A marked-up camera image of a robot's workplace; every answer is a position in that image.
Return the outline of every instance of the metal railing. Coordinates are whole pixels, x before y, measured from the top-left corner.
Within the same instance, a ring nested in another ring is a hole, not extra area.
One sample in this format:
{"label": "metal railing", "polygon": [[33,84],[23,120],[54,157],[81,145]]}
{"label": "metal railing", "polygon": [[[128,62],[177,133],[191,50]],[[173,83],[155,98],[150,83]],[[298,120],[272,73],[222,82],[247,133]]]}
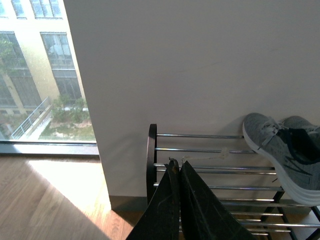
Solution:
{"label": "metal railing", "polygon": [[12,139],[20,139],[30,127],[34,125],[39,116],[46,110],[50,105],[49,97],[47,97],[43,102],[26,118],[26,120],[21,123],[21,125],[11,134]]}

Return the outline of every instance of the hardwood floor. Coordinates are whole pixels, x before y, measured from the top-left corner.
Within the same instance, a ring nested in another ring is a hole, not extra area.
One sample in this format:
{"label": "hardwood floor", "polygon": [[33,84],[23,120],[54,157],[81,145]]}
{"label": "hardwood floor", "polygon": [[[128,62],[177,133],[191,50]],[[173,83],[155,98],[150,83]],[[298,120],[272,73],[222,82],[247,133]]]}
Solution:
{"label": "hardwood floor", "polygon": [[110,210],[99,161],[0,159],[0,240],[122,240],[141,214]]}

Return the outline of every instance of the building facade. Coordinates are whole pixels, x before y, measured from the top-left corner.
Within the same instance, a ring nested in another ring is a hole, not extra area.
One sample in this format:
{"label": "building facade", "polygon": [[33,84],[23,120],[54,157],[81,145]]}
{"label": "building facade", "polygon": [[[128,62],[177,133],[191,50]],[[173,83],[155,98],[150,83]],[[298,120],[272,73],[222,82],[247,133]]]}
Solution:
{"label": "building facade", "polygon": [[85,98],[62,0],[0,0],[0,113]]}

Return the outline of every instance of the window sill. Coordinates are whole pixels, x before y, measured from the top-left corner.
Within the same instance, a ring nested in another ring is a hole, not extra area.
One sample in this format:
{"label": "window sill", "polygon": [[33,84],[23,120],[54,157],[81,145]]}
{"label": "window sill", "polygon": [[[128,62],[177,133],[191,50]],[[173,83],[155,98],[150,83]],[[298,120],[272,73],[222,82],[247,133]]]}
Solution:
{"label": "window sill", "polygon": [[91,142],[0,141],[0,155],[99,157],[99,151]]}

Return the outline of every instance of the window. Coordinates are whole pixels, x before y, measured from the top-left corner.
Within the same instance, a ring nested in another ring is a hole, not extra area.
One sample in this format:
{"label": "window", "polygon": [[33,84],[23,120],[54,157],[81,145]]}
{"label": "window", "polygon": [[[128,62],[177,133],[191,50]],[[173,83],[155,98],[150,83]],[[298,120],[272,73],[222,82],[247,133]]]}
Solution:
{"label": "window", "polygon": [[15,107],[15,101],[3,79],[3,76],[0,74],[0,107]]}
{"label": "window", "polygon": [[2,0],[0,0],[0,18],[1,17],[6,17],[6,11],[5,11],[5,8],[4,8],[4,5],[2,3]]}
{"label": "window", "polygon": [[[96,140],[63,7],[62,0],[0,0],[0,114],[7,113],[0,141]],[[41,149],[32,151],[47,153]]]}
{"label": "window", "polygon": [[60,94],[67,95],[70,103],[75,103],[81,98],[81,92],[67,35],[42,33],[41,36]]}
{"label": "window", "polygon": [[18,19],[26,19],[24,9],[22,8],[20,0],[12,0],[12,5],[15,11],[15,15]]}
{"label": "window", "polygon": [[36,108],[41,99],[14,33],[0,33],[1,56],[5,74],[12,81],[25,108]]}
{"label": "window", "polygon": [[21,51],[14,33],[0,33],[1,59],[6,71],[13,69],[28,69],[26,60]]}
{"label": "window", "polygon": [[31,0],[36,18],[61,18],[58,0]]}
{"label": "window", "polygon": [[66,34],[41,34],[52,69],[75,69]]}

